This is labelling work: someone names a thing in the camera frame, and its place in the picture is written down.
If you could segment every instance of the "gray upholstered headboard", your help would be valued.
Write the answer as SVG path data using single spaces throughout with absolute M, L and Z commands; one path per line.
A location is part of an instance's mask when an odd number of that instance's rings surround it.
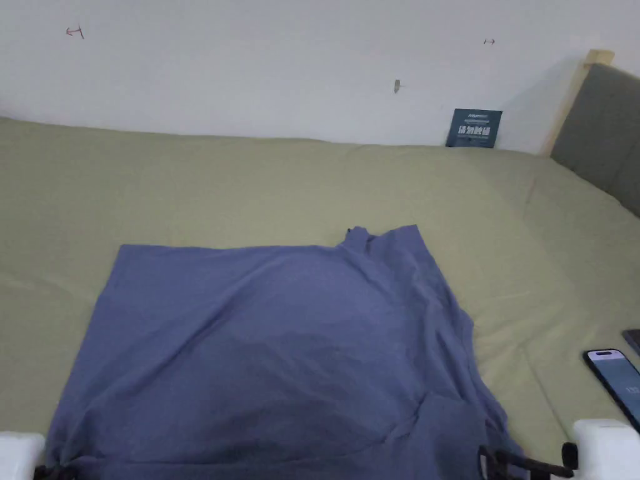
M 593 65 L 551 157 L 640 216 L 640 78 Z

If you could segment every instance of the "red marking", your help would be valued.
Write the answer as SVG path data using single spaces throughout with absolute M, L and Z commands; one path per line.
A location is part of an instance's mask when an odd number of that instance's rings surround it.
M 78 32 L 80 32 L 80 36 L 84 40 L 84 35 L 82 34 L 82 29 L 80 28 L 80 25 L 78 25 L 78 30 L 70 30 L 69 28 L 67 28 L 67 35 L 73 36 L 74 33 L 78 33 Z

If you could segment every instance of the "bed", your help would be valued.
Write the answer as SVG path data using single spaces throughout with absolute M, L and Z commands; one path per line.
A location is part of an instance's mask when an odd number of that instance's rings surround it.
M 640 367 L 620 335 L 640 324 L 635 196 L 580 177 L 593 169 L 576 118 L 557 161 L 0 119 L 0 426 L 46 432 L 121 244 L 333 246 L 355 225 L 416 224 L 475 322 L 479 370 L 514 438 L 559 463 L 575 420 L 623 418 L 581 352 L 618 348 Z

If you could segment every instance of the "dark blue card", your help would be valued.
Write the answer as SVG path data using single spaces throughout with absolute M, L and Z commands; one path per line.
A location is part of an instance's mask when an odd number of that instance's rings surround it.
M 493 148 L 501 116 L 499 110 L 456 108 L 447 147 Z

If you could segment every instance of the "smartphone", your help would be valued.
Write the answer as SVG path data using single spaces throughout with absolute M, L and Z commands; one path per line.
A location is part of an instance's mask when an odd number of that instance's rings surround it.
M 640 432 L 640 373 L 619 350 L 590 350 L 584 361 L 616 401 L 620 410 Z
M 638 355 L 640 355 L 640 330 L 625 330 L 622 336 L 631 345 Z

